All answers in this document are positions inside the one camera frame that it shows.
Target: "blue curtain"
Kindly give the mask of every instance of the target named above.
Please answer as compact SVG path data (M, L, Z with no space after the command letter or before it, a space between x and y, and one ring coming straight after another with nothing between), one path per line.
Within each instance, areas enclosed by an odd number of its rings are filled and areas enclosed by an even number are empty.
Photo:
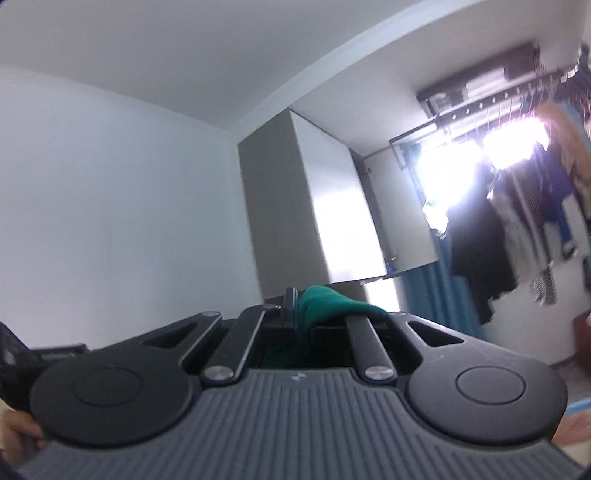
M419 200L424 203L425 194L414 169L419 155L418 145L411 145L404 151ZM466 279L452 277L450 273L452 240L449 236L440 239L433 235L433 243L438 261L400 274L408 302L407 311L458 332L484 338Z

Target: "green cloth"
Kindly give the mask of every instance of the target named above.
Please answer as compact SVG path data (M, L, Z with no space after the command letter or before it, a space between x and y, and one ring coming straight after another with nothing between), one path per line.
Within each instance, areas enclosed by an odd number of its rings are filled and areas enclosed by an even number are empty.
M332 288L314 285L306 289L298 304L298 325L296 330L302 341L309 340L310 329L316 325L346 315L365 314L370 320L380 321L388 317L388 312L375 305L351 300Z
M306 368L314 364L314 355L310 355L310 331L323 323L344 320L351 314L364 314L370 320L378 322L388 317L388 312L375 305L351 300L332 288L312 286L301 295L298 304L296 346L278 346L268 348L263 356L263 368Z

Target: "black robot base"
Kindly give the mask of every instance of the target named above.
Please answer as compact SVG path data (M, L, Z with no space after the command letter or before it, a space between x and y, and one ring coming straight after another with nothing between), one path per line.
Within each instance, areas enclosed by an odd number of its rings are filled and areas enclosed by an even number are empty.
M549 441L549 367L427 320L348 316L294 345L297 293L235 320L203 312L53 365L31 409L53 441L28 480L574 480Z

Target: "circular button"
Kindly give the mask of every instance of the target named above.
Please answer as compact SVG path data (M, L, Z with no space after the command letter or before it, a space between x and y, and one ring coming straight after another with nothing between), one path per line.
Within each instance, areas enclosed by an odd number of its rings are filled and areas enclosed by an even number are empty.
M457 389L466 398L484 405L504 405L525 392L520 375L503 367L474 367L456 379Z
M121 367L94 368L79 376L73 384L74 394L80 401L97 407L129 403L142 388L141 377Z

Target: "finger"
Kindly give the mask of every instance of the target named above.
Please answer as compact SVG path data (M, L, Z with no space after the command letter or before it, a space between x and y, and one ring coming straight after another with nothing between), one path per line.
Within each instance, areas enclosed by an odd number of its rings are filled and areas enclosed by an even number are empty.
M11 466L18 466L27 459L22 437L13 430L2 430L4 451L2 456Z
M4 415L2 424L7 429L14 430L22 435L27 435L37 440L43 439L41 426L27 412L9 411Z

